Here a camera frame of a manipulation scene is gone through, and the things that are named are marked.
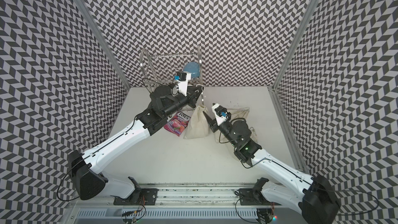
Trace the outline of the beige drawstring bag front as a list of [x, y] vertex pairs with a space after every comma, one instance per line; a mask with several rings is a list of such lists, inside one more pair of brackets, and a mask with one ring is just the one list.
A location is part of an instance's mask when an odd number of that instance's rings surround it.
[[239, 109], [228, 109], [230, 115], [231, 133], [224, 135], [220, 130], [214, 133], [215, 142], [227, 144], [236, 150], [248, 141], [258, 143], [256, 131], [249, 127], [247, 117], [250, 113], [249, 107]]

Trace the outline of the beige cloth bag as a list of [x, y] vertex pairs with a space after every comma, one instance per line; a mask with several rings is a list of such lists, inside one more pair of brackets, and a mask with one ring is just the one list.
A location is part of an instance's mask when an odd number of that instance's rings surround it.
[[204, 113], [208, 114], [208, 108], [203, 103], [196, 103], [183, 137], [185, 140], [201, 139], [209, 135], [209, 125]]

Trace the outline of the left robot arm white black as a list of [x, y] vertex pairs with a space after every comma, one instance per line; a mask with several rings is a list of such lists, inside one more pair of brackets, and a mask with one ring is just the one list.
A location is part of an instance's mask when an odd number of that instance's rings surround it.
[[128, 199], [134, 195], [139, 189], [134, 178], [117, 179], [104, 170], [129, 148], [162, 129], [173, 114], [185, 106], [195, 108], [203, 86], [188, 86], [186, 93], [173, 93], [175, 87], [174, 83], [156, 87], [150, 93], [148, 107], [127, 127], [91, 149], [84, 152], [75, 150], [68, 155], [67, 176], [79, 199], [90, 200], [96, 196]]

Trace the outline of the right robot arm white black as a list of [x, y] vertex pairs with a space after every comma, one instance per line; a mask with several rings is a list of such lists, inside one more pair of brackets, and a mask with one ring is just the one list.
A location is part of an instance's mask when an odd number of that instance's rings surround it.
[[260, 195], [301, 214], [309, 224], [332, 224], [341, 208], [328, 179], [311, 176], [281, 162], [252, 138], [245, 119], [232, 121], [230, 113], [216, 114], [212, 119], [204, 114], [210, 129], [219, 131], [234, 147], [234, 155], [250, 169], [262, 169], [279, 183], [266, 181]]

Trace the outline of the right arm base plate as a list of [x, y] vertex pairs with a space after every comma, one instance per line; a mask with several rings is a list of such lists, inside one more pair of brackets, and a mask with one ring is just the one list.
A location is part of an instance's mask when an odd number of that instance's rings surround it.
[[263, 186], [268, 183], [267, 178], [261, 177], [257, 180], [251, 188], [240, 188], [235, 192], [235, 195], [239, 197], [240, 205], [267, 205], [271, 206], [271, 202], [267, 201], [262, 194]]

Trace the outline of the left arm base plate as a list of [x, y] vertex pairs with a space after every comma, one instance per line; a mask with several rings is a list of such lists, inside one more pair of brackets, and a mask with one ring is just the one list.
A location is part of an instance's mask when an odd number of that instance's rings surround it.
[[142, 188], [133, 177], [128, 177], [135, 190], [125, 199], [115, 197], [114, 205], [155, 205], [158, 192], [157, 188]]

